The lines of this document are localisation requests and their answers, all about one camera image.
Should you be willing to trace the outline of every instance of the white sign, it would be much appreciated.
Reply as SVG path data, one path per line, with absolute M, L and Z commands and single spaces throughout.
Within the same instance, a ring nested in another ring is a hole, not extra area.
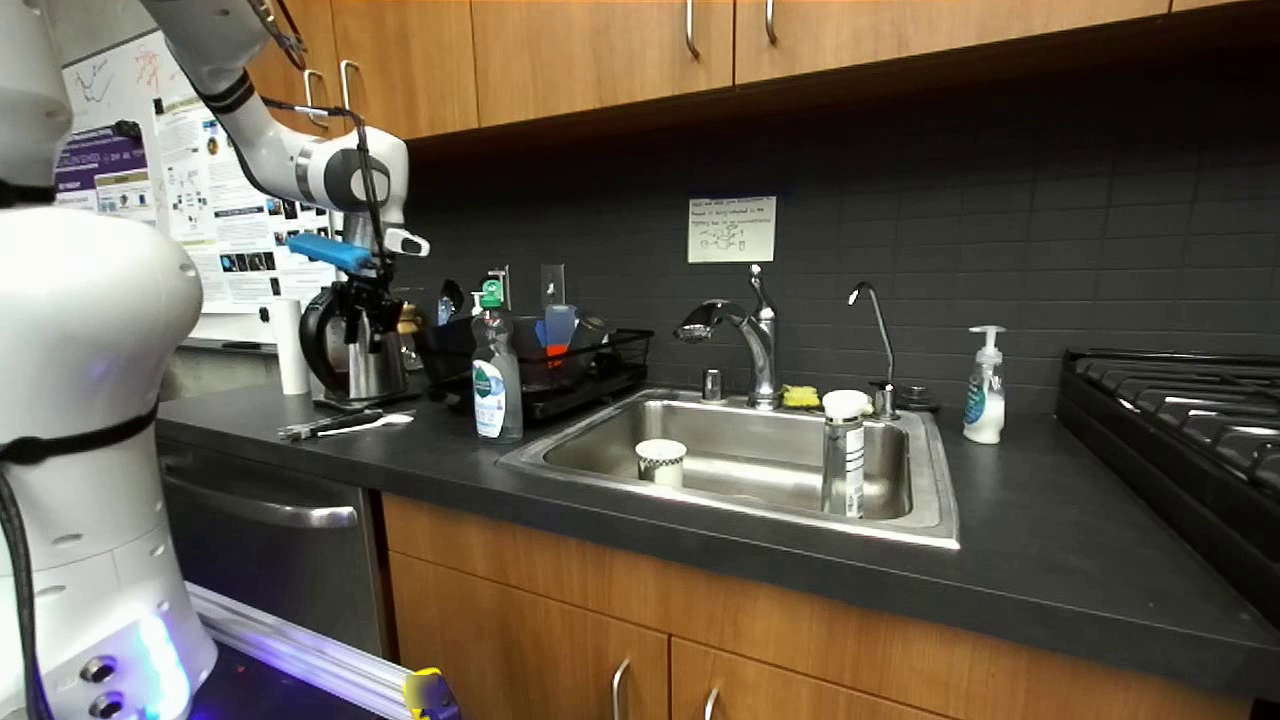
M 689 202 L 689 264 L 771 264 L 777 196 Z

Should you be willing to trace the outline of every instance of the stainless steel dishwasher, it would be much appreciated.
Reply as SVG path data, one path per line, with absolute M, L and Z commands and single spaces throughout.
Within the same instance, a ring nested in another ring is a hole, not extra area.
M 255 470 L 215 449 L 162 449 L 166 506 L 193 583 L 389 658 L 377 497 Z

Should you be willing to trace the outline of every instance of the lower cabinet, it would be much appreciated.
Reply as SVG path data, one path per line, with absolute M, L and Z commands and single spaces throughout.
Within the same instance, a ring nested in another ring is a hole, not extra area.
M 1248 699 L 384 497 L 395 639 L 478 720 L 1244 720 Z
M 666 720 L 668 637 L 391 553 L 399 666 L 478 720 Z
M 940 720 L 771 666 L 674 639 L 674 720 Z

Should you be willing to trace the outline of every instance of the sink basin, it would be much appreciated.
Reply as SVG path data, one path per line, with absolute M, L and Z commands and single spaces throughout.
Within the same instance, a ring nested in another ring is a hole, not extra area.
M 638 478 L 638 445 L 658 438 L 689 449 L 680 489 L 662 489 Z M 609 405 L 558 438 L 510 451 L 506 460 L 549 479 L 602 486 L 674 506 L 902 545 L 962 548 L 950 456 L 933 415 L 924 412 L 902 412 L 891 423 L 870 423 L 859 517 L 820 511 L 820 415 L 680 402 L 666 389 Z

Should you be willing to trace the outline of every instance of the cup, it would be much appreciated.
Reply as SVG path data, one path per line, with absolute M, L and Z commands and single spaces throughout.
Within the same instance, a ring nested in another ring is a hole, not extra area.
M 680 442 L 641 442 L 638 445 L 638 478 L 652 479 L 658 489 L 680 489 L 683 486 L 683 456 L 689 456 L 689 449 Z

